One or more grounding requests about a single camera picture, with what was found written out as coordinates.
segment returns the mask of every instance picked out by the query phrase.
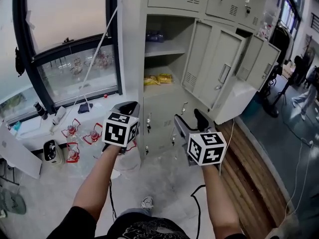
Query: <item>yellow bag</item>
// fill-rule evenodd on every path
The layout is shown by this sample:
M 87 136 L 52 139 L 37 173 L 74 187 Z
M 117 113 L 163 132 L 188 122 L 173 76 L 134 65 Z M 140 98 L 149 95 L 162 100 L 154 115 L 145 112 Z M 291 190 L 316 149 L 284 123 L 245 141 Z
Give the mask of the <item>yellow bag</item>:
M 156 76 L 150 75 L 144 77 L 144 85 L 160 85 Z
M 172 74 L 160 74 L 158 75 L 158 81 L 160 83 L 173 83 Z

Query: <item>forearm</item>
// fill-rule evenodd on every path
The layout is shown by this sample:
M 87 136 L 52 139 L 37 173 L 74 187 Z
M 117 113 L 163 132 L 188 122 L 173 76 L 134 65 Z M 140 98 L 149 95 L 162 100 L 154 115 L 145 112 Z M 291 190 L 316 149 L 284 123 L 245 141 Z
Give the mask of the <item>forearm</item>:
M 226 189 L 213 165 L 202 166 L 207 192 L 209 217 L 216 239 L 241 233 L 239 218 Z
M 110 145 L 102 153 L 73 202 L 73 206 L 85 209 L 96 221 L 106 201 L 112 170 L 119 151 L 120 147 Z

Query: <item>black cable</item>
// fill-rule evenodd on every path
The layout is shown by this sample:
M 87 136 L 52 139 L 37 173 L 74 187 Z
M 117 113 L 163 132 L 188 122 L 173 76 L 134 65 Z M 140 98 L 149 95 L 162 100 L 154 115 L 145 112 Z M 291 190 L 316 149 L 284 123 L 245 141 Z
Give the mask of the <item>black cable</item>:
M 195 197 L 195 194 L 196 194 L 196 192 L 197 192 L 199 189 L 201 189 L 201 188 L 203 188 L 203 187 L 206 187 L 206 185 L 205 185 L 205 184 L 200 185 L 200 186 L 190 195 L 191 197 L 193 197 L 193 198 L 195 199 L 195 201 L 196 201 L 196 203 L 197 203 L 197 207 L 198 207 L 198 226 L 197 226 L 197 236 L 196 236 L 196 239 L 198 239 L 198 237 L 199 237 L 201 211 L 200 211 L 200 206 L 199 206 L 198 200 L 197 200 L 197 198 Z
M 115 219 L 117 218 L 117 216 L 116 216 L 116 212 L 114 209 L 114 203 L 113 203 L 113 197 L 112 197 L 112 181 L 111 180 L 110 180 L 109 188 L 110 188 L 110 199 L 111 199 L 111 206 L 112 206 L 112 210 L 113 210 L 113 222 L 114 222 Z

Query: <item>cord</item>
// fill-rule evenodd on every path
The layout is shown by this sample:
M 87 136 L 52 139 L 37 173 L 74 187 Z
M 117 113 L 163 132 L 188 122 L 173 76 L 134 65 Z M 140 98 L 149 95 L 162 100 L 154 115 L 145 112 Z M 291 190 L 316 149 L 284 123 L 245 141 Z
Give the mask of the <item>cord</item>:
M 233 136 L 234 124 L 235 124 L 235 120 L 233 119 L 233 126 L 231 127 L 231 134 L 230 134 L 230 138 L 229 138 L 229 141 L 228 141 L 226 150 L 225 150 L 225 155 L 226 155 L 226 151 L 227 151 L 227 149 L 228 149 L 228 146 L 229 146 L 229 144 L 230 144 L 231 137 Z M 220 165 L 219 165 L 219 176 L 220 176 L 220 173 L 221 173 L 221 164 L 222 164 L 222 163 L 220 163 Z
M 289 202 L 292 201 L 292 199 L 293 199 L 293 197 L 294 197 L 294 195 L 295 195 L 295 192 L 296 192 L 296 188 L 297 188 L 297 171 L 298 171 L 298 166 L 299 166 L 299 162 L 300 162 L 301 149 L 302 149 L 302 148 L 303 148 L 303 142 L 301 142 L 301 145 L 300 145 L 299 157 L 298 157 L 298 162 L 297 162 L 296 171 L 295 171 L 295 189 L 294 189 L 293 195 L 290 197 L 289 201 L 287 202 L 287 205 L 286 205 L 286 208 L 285 208 L 285 218 L 284 218 L 284 220 L 286 219 L 288 204 L 289 204 Z
M 309 155 L 308 155 L 308 160 L 307 160 L 306 174 L 305 174 L 303 189 L 302 189 L 302 191 L 301 191 L 301 195 L 300 195 L 300 198 L 299 198 L 297 207 L 295 208 L 295 210 L 294 210 L 292 213 L 290 213 L 288 216 L 286 216 L 286 210 L 287 210 L 288 203 L 292 200 L 292 198 L 294 197 L 295 191 L 296 191 L 297 183 L 295 182 L 295 190 L 294 190 L 294 193 L 293 193 L 292 197 L 291 197 L 290 200 L 287 202 L 287 205 L 286 205 L 286 208 L 285 208 L 285 218 L 283 219 L 283 221 L 281 222 L 281 224 L 284 223 L 286 217 L 289 217 L 290 215 L 294 214 L 294 213 L 297 211 L 298 207 L 299 207 L 299 204 L 300 204 L 300 201 L 301 201 L 301 199 L 302 199 L 302 197 L 303 197 L 303 193 L 304 193 L 304 189 L 305 189 L 305 184 L 306 184 L 306 179 L 307 179 L 307 174 L 308 174 L 309 161 L 310 161 L 310 154 L 311 154 L 311 149 L 313 148 L 313 146 L 314 146 L 314 143 L 312 143 L 311 148 L 310 148 L 310 150 L 309 150 Z M 297 168 L 298 168 L 298 164 L 297 164 L 297 167 L 296 167 L 296 181 L 297 181 Z
M 114 203 L 113 203 L 113 197 L 112 197 L 112 180 L 110 180 L 110 185 L 109 185 L 109 188 L 110 188 L 110 199 L 111 199 L 111 206 L 112 206 L 112 215 L 113 215 L 113 222 L 115 222 L 115 219 L 117 218 L 116 216 L 116 212 L 115 212 L 115 209 L 114 209 Z
M 195 199 L 195 202 L 196 202 L 197 207 L 198 207 L 198 226 L 197 226 L 197 236 L 196 236 L 196 239 L 198 239 L 198 237 L 199 237 L 201 211 L 200 211 L 199 202 L 198 202 L 197 198 L 195 197 L 195 194 L 196 194 L 196 192 L 197 192 L 199 189 L 201 189 L 201 188 L 203 188 L 203 187 L 206 187 L 206 185 L 205 185 L 205 184 L 200 185 L 200 186 L 190 195 L 191 197 L 193 197 L 193 198 Z
M 102 42 L 103 42 L 103 40 L 104 40 L 104 38 L 105 38 L 105 36 L 106 36 L 106 33 L 108 32 L 109 26 L 111 25 L 111 22 L 112 22 L 112 20 L 113 20 L 113 18 L 114 18 L 114 16 L 115 16 L 116 12 L 118 11 L 118 7 L 119 7 L 119 6 L 117 6 L 116 9 L 114 10 L 114 12 L 113 12 L 113 14 L 112 14 L 112 17 L 111 17 L 109 23 L 108 23 L 107 26 L 106 26 L 106 30 L 105 30 L 105 32 L 103 33 L 103 36 L 102 36 L 102 38 L 101 38 L 101 40 L 100 40 L 100 42 L 99 42 L 99 45 L 98 45 L 98 47 L 97 47 L 97 49 L 96 49 L 96 51 L 95 51 L 95 53 L 94 53 L 94 55 L 93 55 L 93 58 L 92 58 L 92 60 L 91 60 L 90 66 L 89 66 L 89 70 L 88 70 L 88 72 L 87 72 L 86 75 L 85 75 L 85 78 L 84 78 L 84 80 L 83 80 L 83 82 L 82 82 L 81 88 L 79 89 L 79 95 L 76 97 L 75 102 L 74 102 L 73 106 L 71 107 L 71 109 L 69 110 L 69 112 L 67 113 L 67 115 L 64 115 L 63 121 L 60 121 L 59 125 L 57 125 L 56 128 L 55 128 L 51 133 L 49 133 L 49 134 L 45 134 L 45 135 L 42 135 L 42 136 L 40 136 L 40 137 L 38 137 L 38 136 L 37 136 L 37 137 L 27 137 L 27 138 L 17 137 L 18 139 L 39 139 L 39 138 L 42 138 L 42 137 L 45 137 L 45 136 L 52 135 L 52 134 L 54 134 L 56 131 L 58 131 L 59 128 L 60 128 L 60 126 L 66 121 L 67 117 L 69 116 L 70 112 L 73 110 L 74 106 L 76 105 L 76 102 L 78 101 L 79 97 L 81 96 L 81 90 L 83 90 L 84 84 L 85 84 L 86 80 L 88 79 L 88 76 L 89 76 L 89 73 L 91 72 L 91 69 L 92 69 L 93 63 L 94 63 L 94 61 L 95 61 L 95 58 L 96 58 L 96 56 L 97 56 L 97 54 L 98 54 L 98 52 L 99 52 L 99 50 L 100 50 L 100 48 L 101 48 L 101 45 L 102 45 Z

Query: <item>shoe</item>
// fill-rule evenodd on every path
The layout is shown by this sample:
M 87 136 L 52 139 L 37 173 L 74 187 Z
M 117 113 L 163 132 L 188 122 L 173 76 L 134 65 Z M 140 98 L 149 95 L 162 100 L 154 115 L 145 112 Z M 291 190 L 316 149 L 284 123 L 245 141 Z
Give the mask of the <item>shoe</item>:
M 147 210 L 151 210 L 153 208 L 153 197 L 145 197 L 144 200 L 142 201 L 142 209 L 147 209 Z

